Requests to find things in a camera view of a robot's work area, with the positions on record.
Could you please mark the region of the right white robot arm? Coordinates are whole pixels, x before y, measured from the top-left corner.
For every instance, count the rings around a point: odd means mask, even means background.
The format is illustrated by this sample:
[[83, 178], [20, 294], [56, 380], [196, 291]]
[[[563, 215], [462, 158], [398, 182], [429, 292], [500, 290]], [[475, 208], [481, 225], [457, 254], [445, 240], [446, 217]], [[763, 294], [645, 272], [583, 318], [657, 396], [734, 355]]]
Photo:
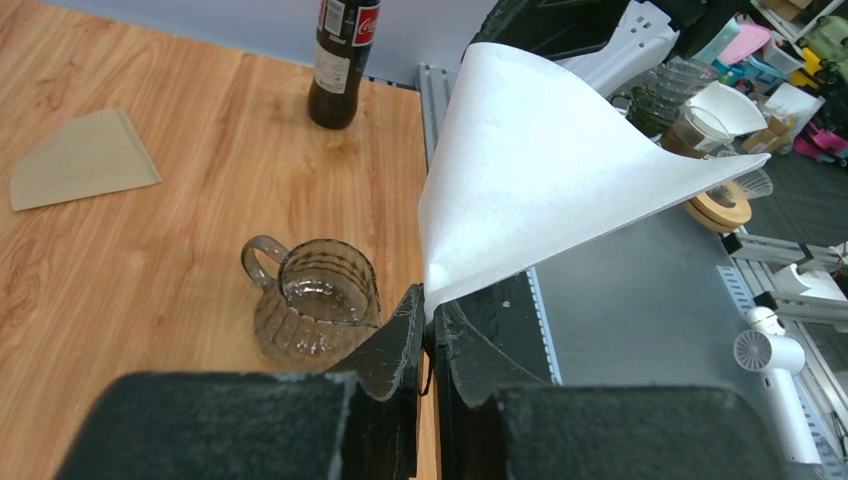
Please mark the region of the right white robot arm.
[[474, 43], [554, 61], [611, 95], [634, 77], [700, 52], [748, 1], [498, 1]]

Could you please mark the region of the white paper coffee filter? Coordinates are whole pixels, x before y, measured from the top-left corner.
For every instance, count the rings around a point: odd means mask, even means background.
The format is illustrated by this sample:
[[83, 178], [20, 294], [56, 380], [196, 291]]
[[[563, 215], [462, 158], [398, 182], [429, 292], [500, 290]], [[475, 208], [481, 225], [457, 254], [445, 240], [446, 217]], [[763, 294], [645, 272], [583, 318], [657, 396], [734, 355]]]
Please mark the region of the white paper coffee filter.
[[419, 201], [425, 314], [766, 162], [671, 153], [554, 62], [471, 44]]

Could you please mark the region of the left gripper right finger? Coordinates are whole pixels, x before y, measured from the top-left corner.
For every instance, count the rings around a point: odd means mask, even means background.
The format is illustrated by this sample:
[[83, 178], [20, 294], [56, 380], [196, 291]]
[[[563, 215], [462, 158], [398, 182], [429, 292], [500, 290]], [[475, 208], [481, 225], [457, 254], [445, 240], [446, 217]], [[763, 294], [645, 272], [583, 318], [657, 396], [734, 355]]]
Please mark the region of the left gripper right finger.
[[455, 302], [435, 310], [436, 417], [442, 479], [506, 479], [499, 392], [544, 381], [487, 339]]

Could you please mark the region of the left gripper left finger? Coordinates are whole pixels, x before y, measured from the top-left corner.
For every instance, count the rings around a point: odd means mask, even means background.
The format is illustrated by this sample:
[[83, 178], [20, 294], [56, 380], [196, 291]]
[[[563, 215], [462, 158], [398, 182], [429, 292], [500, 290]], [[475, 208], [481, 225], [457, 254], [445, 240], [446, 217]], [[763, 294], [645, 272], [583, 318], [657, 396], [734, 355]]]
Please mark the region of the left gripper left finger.
[[416, 475], [424, 324], [423, 286], [413, 284], [388, 321], [331, 368], [358, 381], [340, 447], [343, 479]]

